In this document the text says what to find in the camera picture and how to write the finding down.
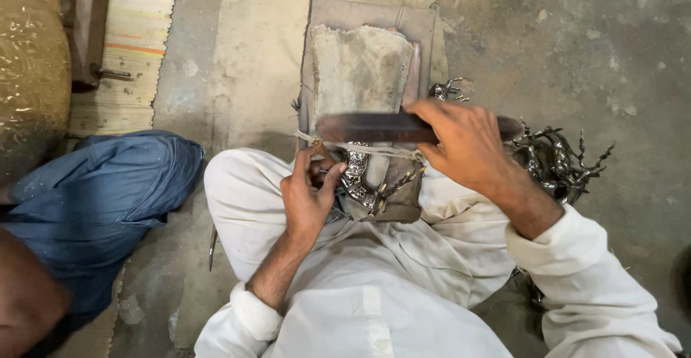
blue jeans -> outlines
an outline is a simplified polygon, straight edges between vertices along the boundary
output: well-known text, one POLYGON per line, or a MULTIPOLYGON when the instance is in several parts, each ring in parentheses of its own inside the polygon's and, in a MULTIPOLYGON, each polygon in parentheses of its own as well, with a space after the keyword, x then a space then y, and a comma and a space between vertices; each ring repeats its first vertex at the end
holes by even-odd
POLYGON ((194 190, 203 158, 197 143, 166 131, 88 137, 13 186, 18 205, 2 226, 73 295, 69 313, 27 357, 45 357, 108 307, 122 264, 194 190))

metal sculpture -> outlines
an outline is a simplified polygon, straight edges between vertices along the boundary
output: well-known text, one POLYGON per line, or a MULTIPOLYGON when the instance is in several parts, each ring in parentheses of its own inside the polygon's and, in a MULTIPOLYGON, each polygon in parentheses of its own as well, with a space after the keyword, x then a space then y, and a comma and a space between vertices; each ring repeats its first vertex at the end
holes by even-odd
POLYGON ((524 167, 532 178, 559 203, 574 204, 582 194, 588 193, 585 187, 590 179, 600 177, 600 172, 607 168, 607 165, 602 166, 602 161, 611 155, 614 143, 598 158, 594 166, 588 167, 583 162, 583 129, 578 140, 581 154, 576 155, 566 138, 559 133, 561 128, 552 129, 547 126, 543 131, 530 133, 530 128, 523 119, 521 124, 525 130, 523 136, 511 142, 518 147, 517 154, 523 157, 524 167), (549 146, 540 138, 546 139, 549 146), (578 160, 577 165, 572 162, 574 158, 578 160))
MULTIPOLYGON (((446 84, 435 83, 435 85, 430 89, 430 96, 437 98, 438 100, 447 101, 449 95, 457 95, 461 93, 462 89, 460 87, 454 87, 452 83, 454 81, 462 80, 462 77, 458 77, 457 79, 447 81, 446 84)), ((453 98, 453 100, 461 103, 470 99, 464 98, 463 95, 458 95, 457 97, 453 98)))
MULTIPOLYGON (((350 142, 356 146, 370 146, 367 142, 350 142)), ((346 164, 347 167, 341 176, 341 185, 345 192, 358 203, 369 209, 368 215, 371 218, 384 207, 386 198, 391 196, 395 191, 401 189, 403 185, 413 181, 417 175, 422 173, 427 167, 420 169, 413 169, 406 173, 404 177, 396 182, 393 186, 387 186, 382 183, 376 190, 372 189, 365 181, 365 172, 367 172, 367 164, 369 163, 369 154, 361 153, 354 150, 347 150, 346 164)))

leg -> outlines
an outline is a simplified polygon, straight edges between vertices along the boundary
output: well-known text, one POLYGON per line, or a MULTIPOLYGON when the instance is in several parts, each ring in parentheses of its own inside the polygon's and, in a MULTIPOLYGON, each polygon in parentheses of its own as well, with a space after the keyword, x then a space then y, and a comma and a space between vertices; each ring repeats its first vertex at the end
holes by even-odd
POLYGON ((253 149, 221 152, 207 166, 209 211, 236 276, 248 281, 285 230, 281 180, 292 168, 253 149))
POLYGON ((422 180, 419 202, 422 219, 394 224, 390 235, 396 243, 387 245, 416 281, 467 308, 499 290, 515 267, 506 253, 504 213, 432 168, 422 180))
POLYGON ((192 191, 203 149, 164 131, 90 144, 48 162, 16 185, 3 226, 73 295, 70 313, 30 356, 44 356, 110 304, 126 257, 149 227, 192 191))

man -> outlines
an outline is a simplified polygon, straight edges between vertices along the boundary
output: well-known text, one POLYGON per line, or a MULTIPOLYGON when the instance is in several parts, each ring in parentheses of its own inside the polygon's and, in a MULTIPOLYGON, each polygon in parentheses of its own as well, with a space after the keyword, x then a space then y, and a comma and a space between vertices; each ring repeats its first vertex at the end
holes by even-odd
POLYGON ((88 137, 0 192, 0 357, 45 357, 110 305, 150 227, 197 183, 204 150, 150 130, 88 137))
POLYGON ((408 111, 441 141, 419 145, 436 171, 412 225, 322 228, 344 164, 311 161, 313 149, 292 173, 255 150, 212 159, 209 208, 242 282, 204 327, 197 357, 509 357, 466 308, 506 282, 512 258, 546 295, 550 357, 681 350, 658 327, 654 298, 609 253, 605 230, 506 156, 494 114, 433 101, 408 111))

string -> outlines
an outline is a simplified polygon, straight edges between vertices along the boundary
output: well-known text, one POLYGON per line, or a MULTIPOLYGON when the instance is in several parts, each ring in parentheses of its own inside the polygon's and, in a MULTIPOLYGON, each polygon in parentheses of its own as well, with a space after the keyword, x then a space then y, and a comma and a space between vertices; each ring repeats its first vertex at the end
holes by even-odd
MULTIPOLYGON (((307 135, 306 133, 303 133, 302 131, 296 131, 295 136, 298 138, 301 138, 307 142, 312 142, 314 139, 313 137, 307 135)), ((390 148, 387 146, 380 146, 380 147, 374 147, 374 146, 359 146, 359 145, 354 145, 354 144, 346 144, 343 142, 324 142, 324 145, 333 145, 333 146, 338 146, 347 150, 352 150, 352 151, 357 151, 358 153, 365 153, 365 154, 375 154, 375 155, 386 155, 388 157, 398 157, 398 158, 405 158, 405 159, 414 159, 417 161, 421 161, 423 159, 422 153, 420 153, 420 150, 408 150, 408 149, 402 149, 402 148, 390 148)))

